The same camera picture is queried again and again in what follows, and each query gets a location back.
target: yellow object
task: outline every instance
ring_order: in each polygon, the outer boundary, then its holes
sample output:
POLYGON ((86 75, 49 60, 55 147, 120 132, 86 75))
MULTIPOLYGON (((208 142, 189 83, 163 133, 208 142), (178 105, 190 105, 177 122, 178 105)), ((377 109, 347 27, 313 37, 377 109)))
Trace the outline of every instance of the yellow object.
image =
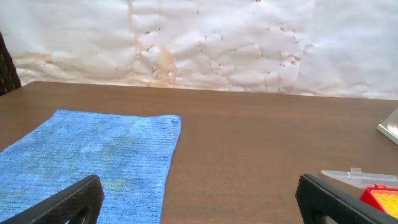
POLYGON ((398 195, 390 194, 390 192, 387 191, 383 191, 382 194, 373 193, 373 195, 376 197, 377 201, 387 214, 393 216, 394 218, 398 218, 398 195))

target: wooden table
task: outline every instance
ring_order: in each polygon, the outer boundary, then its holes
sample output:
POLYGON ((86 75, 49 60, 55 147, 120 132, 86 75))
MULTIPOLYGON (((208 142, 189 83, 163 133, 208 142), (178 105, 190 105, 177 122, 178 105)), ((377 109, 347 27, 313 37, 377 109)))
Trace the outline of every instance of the wooden table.
POLYGON ((57 109, 182 116, 163 223, 302 223, 309 173, 398 174, 398 146, 376 130, 396 101, 33 82, 0 97, 0 151, 57 109))

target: blue towel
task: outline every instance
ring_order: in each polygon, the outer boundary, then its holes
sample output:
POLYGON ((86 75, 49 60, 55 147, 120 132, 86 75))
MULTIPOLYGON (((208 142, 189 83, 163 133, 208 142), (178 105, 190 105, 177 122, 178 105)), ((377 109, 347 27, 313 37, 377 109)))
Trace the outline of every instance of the blue towel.
POLYGON ((160 223, 181 117, 58 110, 0 153, 0 221, 90 174, 105 201, 98 223, 160 223))

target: wrinkled white sheet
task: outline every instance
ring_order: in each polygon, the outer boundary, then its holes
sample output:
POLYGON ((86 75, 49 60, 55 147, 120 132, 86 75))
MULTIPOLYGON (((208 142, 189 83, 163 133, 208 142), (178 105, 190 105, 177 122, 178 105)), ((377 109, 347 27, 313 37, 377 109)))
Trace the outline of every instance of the wrinkled white sheet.
POLYGON ((398 1, 317 0, 288 93, 398 100, 398 1))
POLYGON ((279 91, 315 0, 2 0, 22 82, 279 91))

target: clear plastic lid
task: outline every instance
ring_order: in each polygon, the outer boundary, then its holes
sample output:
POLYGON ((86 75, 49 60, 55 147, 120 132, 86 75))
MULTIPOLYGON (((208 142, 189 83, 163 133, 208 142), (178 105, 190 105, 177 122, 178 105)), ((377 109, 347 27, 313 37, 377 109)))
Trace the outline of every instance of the clear plastic lid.
POLYGON ((384 184, 389 188, 398 188, 397 176, 362 173, 361 168, 351 168, 351 172, 323 170, 322 174, 360 189, 374 187, 375 184, 384 184))

